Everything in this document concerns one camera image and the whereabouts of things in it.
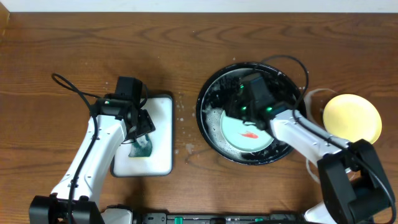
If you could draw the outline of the green sponge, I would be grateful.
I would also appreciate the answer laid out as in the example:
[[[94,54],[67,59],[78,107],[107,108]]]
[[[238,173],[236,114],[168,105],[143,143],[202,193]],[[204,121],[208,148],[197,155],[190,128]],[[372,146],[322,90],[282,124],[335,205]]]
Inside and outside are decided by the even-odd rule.
[[[152,141],[148,134],[131,143],[129,157],[149,157],[152,154]]]

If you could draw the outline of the light green plate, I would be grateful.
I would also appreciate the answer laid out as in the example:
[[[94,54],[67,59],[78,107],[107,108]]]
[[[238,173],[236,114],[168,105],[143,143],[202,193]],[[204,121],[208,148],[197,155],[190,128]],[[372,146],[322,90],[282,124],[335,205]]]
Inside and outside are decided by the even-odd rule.
[[[274,138],[257,129],[254,123],[244,124],[242,120],[231,118],[223,111],[220,118],[220,128],[226,141],[242,152],[257,152],[271,145]]]

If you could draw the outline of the yellow plate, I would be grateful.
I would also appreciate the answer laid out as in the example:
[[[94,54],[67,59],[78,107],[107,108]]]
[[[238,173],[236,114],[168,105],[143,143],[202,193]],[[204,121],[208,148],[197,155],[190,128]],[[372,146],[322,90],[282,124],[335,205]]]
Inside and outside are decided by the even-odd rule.
[[[381,116],[376,107],[354,94],[332,98],[324,107],[323,124],[329,133],[351,142],[364,139],[373,144],[382,131]]]

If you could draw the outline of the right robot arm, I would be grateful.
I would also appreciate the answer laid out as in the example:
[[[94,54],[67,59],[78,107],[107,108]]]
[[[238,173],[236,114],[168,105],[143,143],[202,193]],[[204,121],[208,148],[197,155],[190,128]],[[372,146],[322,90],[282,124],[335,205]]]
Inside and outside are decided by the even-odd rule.
[[[390,208],[394,193],[373,146],[338,138],[302,117],[292,105],[271,96],[239,93],[224,107],[227,116],[254,124],[317,166],[323,202],[305,212],[307,223],[370,223]]]

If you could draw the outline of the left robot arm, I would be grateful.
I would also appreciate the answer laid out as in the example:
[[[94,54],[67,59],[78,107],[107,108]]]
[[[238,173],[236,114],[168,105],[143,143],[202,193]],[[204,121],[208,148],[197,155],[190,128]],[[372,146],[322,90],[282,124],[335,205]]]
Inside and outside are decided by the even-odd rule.
[[[34,197],[29,208],[31,223],[135,223],[134,213],[123,206],[98,208],[107,170],[116,176],[133,175],[133,164],[152,155],[149,133],[155,130],[148,110],[153,100],[139,111],[135,131],[125,118],[112,111],[91,117],[86,136],[67,173],[48,197]]]

